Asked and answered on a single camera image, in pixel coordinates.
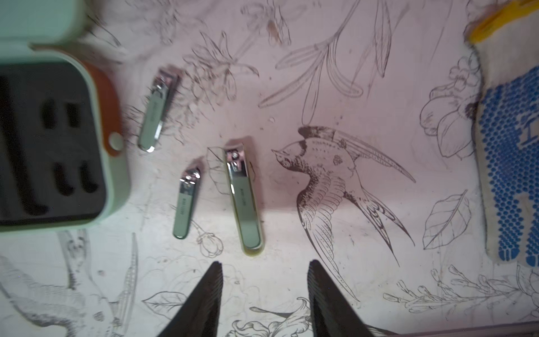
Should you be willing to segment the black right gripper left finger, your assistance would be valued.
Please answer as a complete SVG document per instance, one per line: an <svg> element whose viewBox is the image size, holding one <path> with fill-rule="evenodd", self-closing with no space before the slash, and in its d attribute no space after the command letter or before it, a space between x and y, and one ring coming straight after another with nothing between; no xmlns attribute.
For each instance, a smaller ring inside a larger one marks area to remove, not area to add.
<svg viewBox="0 0 539 337"><path fill-rule="evenodd" d="M182 308L158 337L216 337L223 293L223 267L213 262Z"/></svg>

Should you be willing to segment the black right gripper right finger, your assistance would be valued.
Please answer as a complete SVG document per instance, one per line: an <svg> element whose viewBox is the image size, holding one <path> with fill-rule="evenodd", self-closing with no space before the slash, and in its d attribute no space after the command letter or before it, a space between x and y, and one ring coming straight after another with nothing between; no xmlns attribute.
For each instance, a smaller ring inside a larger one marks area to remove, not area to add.
<svg viewBox="0 0 539 337"><path fill-rule="evenodd" d="M318 260L310 262L307 290L314 336L373 337Z"/></svg>

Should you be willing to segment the green case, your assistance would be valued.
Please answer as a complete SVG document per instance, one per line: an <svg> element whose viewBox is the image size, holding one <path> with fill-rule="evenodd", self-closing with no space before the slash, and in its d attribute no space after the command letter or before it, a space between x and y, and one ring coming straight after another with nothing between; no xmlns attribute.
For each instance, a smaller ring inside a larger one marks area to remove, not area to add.
<svg viewBox="0 0 539 337"><path fill-rule="evenodd" d="M80 228L131 189L109 77L63 49L88 23L83 1L1 3L1 231Z"/></svg>

